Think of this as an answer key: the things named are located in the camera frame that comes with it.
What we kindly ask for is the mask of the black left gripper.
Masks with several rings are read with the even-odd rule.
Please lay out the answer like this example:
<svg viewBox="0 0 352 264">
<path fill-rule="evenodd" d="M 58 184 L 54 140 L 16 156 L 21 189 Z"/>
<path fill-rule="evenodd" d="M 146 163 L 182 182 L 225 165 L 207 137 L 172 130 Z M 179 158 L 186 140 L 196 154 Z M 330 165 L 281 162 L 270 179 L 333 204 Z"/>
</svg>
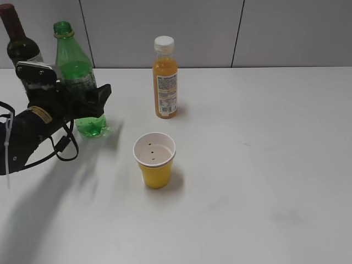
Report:
<svg viewBox="0 0 352 264">
<path fill-rule="evenodd" d="M 28 109 L 38 113 L 45 124 L 59 128 L 74 119 L 99 118 L 112 93 L 111 85 L 105 84 L 77 96 L 66 88 L 63 77 L 54 84 L 21 81 L 29 100 Z"/>
</svg>

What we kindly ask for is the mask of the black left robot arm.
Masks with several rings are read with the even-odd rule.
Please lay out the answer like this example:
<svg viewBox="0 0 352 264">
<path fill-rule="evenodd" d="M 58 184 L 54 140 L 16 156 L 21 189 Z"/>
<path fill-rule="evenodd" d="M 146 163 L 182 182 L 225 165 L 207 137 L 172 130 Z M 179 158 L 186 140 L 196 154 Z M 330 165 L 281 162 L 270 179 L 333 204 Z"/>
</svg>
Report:
<svg viewBox="0 0 352 264">
<path fill-rule="evenodd" d="M 58 156 L 69 145 L 78 148 L 73 135 L 74 121 L 80 118 L 99 117 L 112 93 L 105 84 L 87 91 L 83 98 L 70 92 L 55 65 L 42 62 L 21 61 L 15 67 L 17 77 L 27 84 L 29 99 L 27 109 L 19 114 L 9 104 L 2 102 L 7 113 L 1 114 L 1 175 L 23 171 L 37 166 L 53 156 Z M 59 129 L 66 135 L 53 143 L 53 152 L 29 164 L 28 159 L 46 139 Z"/>
</svg>

